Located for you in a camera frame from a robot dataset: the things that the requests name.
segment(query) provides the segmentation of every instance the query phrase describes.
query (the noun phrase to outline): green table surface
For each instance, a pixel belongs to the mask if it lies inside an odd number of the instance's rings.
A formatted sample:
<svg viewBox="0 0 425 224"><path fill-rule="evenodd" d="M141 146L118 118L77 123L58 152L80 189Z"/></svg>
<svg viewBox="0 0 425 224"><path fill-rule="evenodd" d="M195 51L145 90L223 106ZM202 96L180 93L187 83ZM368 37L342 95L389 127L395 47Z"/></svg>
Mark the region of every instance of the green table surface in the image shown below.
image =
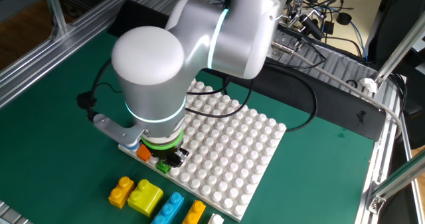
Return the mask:
<svg viewBox="0 0 425 224"><path fill-rule="evenodd" d="M150 223L128 205L109 204L125 175L160 187L160 206L174 191L182 194L185 202L172 223L181 223L197 199L119 151L77 107L76 96L91 88L115 41L102 33L0 110L0 199L33 223ZM205 73L197 79L214 88L221 84ZM112 68L102 81L119 89ZM239 101L246 93L229 87ZM122 125L131 122L122 94L100 86L96 98L96 111ZM309 117L255 92L248 105L288 128ZM241 223L353 223L372 147L372 140L320 118L286 133ZM207 205L199 223L208 223L213 213L220 212Z"/></svg>

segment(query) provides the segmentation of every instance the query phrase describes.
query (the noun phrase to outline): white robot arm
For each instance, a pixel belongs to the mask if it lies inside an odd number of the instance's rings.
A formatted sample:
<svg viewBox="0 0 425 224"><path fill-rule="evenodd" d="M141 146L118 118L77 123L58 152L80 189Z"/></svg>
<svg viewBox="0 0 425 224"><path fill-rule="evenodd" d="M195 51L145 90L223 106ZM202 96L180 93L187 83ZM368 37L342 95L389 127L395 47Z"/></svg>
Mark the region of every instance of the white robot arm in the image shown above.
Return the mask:
<svg viewBox="0 0 425 224"><path fill-rule="evenodd" d="M95 126L129 149L140 137L154 156L170 166L181 165L179 146L191 81L203 68L240 78L257 76L285 2L230 0L221 9L180 0L165 29L128 31L114 46L112 64L136 125L124 129L97 114Z"/></svg>

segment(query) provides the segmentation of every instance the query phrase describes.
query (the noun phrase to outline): orange lego brick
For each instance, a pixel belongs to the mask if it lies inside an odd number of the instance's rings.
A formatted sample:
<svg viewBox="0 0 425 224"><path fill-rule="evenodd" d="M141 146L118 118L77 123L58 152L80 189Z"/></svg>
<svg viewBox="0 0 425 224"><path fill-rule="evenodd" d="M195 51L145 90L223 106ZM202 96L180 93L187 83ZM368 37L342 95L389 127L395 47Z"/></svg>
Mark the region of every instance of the orange lego brick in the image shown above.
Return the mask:
<svg viewBox="0 0 425 224"><path fill-rule="evenodd" d="M152 154L146 148L145 144L140 145L139 151L137 151L137 157L147 162L151 156Z"/></svg>
<svg viewBox="0 0 425 224"><path fill-rule="evenodd" d="M133 190L134 181L132 181L129 177L121 177L117 187L111 191L111 195L108 198L109 202L121 209Z"/></svg>
<svg viewBox="0 0 425 224"><path fill-rule="evenodd" d="M183 224L197 224L202 213L204 213L205 207L202 201L195 201L183 221Z"/></svg>

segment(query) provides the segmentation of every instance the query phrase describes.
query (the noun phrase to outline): green ring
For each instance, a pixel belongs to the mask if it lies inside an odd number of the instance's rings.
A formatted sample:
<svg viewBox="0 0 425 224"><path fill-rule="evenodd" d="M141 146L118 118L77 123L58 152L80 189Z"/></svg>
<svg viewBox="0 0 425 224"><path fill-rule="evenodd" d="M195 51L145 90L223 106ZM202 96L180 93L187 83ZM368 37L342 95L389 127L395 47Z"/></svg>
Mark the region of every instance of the green ring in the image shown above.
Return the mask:
<svg viewBox="0 0 425 224"><path fill-rule="evenodd" d="M179 134L177 139L174 140L174 142L172 142L168 145L165 145L165 146L158 146L158 145L151 144L149 141L147 141L143 137L140 137L140 139L143 142L143 144L145 144L146 146L148 146L149 148L151 148L153 150L159 150L159 151L167 150L167 149L170 149L170 148L176 146L177 144L179 144L179 142L183 139L183 129L181 129L181 133Z"/></svg>

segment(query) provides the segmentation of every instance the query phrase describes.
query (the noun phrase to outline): white lego brick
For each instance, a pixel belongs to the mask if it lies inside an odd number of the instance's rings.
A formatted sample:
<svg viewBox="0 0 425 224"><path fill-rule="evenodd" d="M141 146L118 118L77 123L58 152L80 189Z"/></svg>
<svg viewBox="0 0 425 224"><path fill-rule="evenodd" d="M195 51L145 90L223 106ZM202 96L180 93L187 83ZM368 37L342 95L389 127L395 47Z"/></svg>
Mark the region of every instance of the white lego brick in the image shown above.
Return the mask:
<svg viewBox="0 0 425 224"><path fill-rule="evenodd" d="M219 214L211 215L210 221L208 224L223 224L224 219Z"/></svg>
<svg viewBox="0 0 425 224"><path fill-rule="evenodd" d="M192 92L213 88L192 82ZM228 114L240 106L221 93L187 96L186 107L209 114ZM196 195L209 205L240 221L266 168L282 139L286 126L245 106L228 118L207 118L186 113L182 148L189 156L167 174L156 169L157 158L144 162L119 145L118 148L160 175Z"/></svg>

